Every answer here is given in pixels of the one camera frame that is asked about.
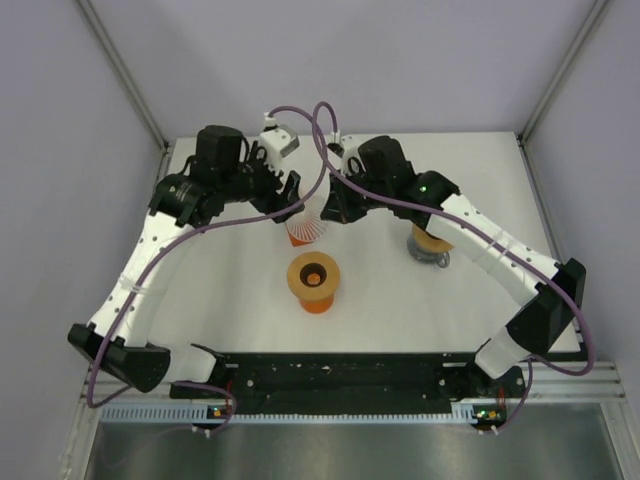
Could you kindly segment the right aluminium frame post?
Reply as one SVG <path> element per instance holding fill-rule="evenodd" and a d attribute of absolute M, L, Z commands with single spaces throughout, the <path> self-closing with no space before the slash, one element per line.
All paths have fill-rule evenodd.
<path fill-rule="evenodd" d="M 592 2 L 587 16 L 563 54 L 542 96 L 537 101 L 524 127 L 517 135 L 520 147 L 524 148 L 536 133 L 536 130 L 553 105 L 563 85 L 575 68 L 590 39 L 597 32 L 612 4 L 613 1 L 610 0 L 597 0 Z"/>

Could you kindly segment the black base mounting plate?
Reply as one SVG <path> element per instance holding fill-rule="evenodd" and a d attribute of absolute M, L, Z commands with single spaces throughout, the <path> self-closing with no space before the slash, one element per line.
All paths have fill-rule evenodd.
<path fill-rule="evenodd" d="M 519 399 L 520 367 L 492 379 L 471 354 L 228 353 L 209 384 L 238 413 L 445 413 L 454 401 Z"/>

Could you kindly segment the aluminium front rail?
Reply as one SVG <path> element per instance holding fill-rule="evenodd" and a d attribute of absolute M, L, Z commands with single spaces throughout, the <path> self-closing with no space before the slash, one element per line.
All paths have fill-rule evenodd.
<path fill-rule="evenodd" d="M 124 388 L 124 383 L 100 373 L 94 385 L 94 400 L 103 400 L 121 388 Z M 169 393 L 170 384 L 163 382 L 150 393 L 131 388 L 116 400 L 164 400 L 169 399 Z M 618 371 L 611 362 L 597 363 L 589 374 L 581 377 L 563 375 L 539 364 L 533 366 L 533 383 L 528 395 L 530 402 L 620 402 L 626 398 Z"/>

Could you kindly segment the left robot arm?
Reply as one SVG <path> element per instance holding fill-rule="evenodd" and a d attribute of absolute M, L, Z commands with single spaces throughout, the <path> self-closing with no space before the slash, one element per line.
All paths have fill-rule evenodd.
<path fill-rule="evenodd" d="M 156 186 L 138 242 L 103 305 L 75 324 L 69 343 L 87 360 L 146 393 L 161 382 L 191 381 L 205 396 L 226 387 L 227 374 L 203 347 L 161 346 L 149 335 L 169 284 L 190 249 L 179 237 L 210 224 L 226 205 L 250 203 L 280 223 L 299 212 L 300 176 L 284 173 L 283 159 L 299 146 L 297 134 L 269 120 L 254 141 L 232 127 L 198 132 L 182 170 Z"/>

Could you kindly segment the left aluminium frame post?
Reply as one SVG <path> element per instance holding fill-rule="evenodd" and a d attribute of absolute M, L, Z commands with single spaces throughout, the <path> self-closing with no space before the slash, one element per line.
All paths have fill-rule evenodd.
<path fill-rule="evenodd" d="M 136 84 L 126 62 L 113 42 L 93 2 L 88 0 L 74 0 L 73 4 L 89 32 L 96 40 L 108 66 L 112 70 L 121 90 L 127 97 L 138 119 L 160 151 L 166 151 L 169 147 L 169 141 L 166 139 L 158 122 L 152 115 L 140 88 Z"/>

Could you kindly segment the aluminium frame post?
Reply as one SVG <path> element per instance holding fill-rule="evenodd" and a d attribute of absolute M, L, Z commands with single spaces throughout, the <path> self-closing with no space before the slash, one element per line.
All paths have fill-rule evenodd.
<path fill-rule="evenodd" d="M 553 105 L 563 85 L 575 68 L 590 39 L 597 32 L 612 4 L 613 1 L 610 0 L 597 0 L 592 2 L 587 16 L 563 54 L 542 96 L 537 101 L 524 127 L 517 135 L 520 147 L 524 148 L 536 133 L 536 130 Z"/>
<path fill-rule="evenodd" d="M 138 119 L 160 151 L 166 151 L 169 147 L 169 141 L 166 139 L 158 122 L 152 115 L 140 88 L 136 84 L 126 62 L 113 42 L 93 2 L 88 0 L 74 0 L 73 4 L 89 32 L 96 40 L 108 66 L 112 70 L 121 90 L 127 97 Z"/>

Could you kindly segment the orange filter box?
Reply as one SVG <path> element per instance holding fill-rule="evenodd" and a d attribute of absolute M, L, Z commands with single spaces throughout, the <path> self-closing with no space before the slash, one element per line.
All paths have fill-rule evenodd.
<path fill-rule="evenodd" d="M 313 233 L 303 226 L 287 226 L 286 230 L 289 241 L 293 247 L 309 245 L 314 242 Z"/>

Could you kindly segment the grey glass server carafe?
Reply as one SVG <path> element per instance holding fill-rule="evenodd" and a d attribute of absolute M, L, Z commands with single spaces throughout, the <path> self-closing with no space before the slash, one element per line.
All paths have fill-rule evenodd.
<path fill-rule="evenodd" d="M 436 265 L 441 269 L 448 268 L 450 265 L 450 254 L 435 253 L 421 247 L 413 236 L 407 239 L 407 250 L 412 258 L 416 261 L 428 265 Z"/>

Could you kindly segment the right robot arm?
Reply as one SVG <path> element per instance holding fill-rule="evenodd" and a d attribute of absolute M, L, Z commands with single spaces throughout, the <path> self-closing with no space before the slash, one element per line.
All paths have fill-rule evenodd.
<path fill-rule="evenodd" d="M 334 133 L 328 148 L 341 167 L 330 171 L 322 219 L 350 224 L 386 208 L 413 224 L 421 250 L 432 255 L 459 250 L 519 305 L 517 314 L 475 353 L 466 372 L 474 393 L 492 394 L 511 367 L 549 352 L 580 309 L 586 269 L 579 261 L 562 263 L 520 242 L 444 175 L 416 172 L 400 142 L 388 135 L 360 142 Z"/>

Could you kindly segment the orange liquid glass flask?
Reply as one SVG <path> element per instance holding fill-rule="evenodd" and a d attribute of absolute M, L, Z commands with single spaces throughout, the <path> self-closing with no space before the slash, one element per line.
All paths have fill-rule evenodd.
<path fill-rule="evenodd" d="M 300 273 L 297 297 L 305 311 L 321 314 L 331 308 L 336 289 L 336 284 L 328 273 L 303 270 Z"/>

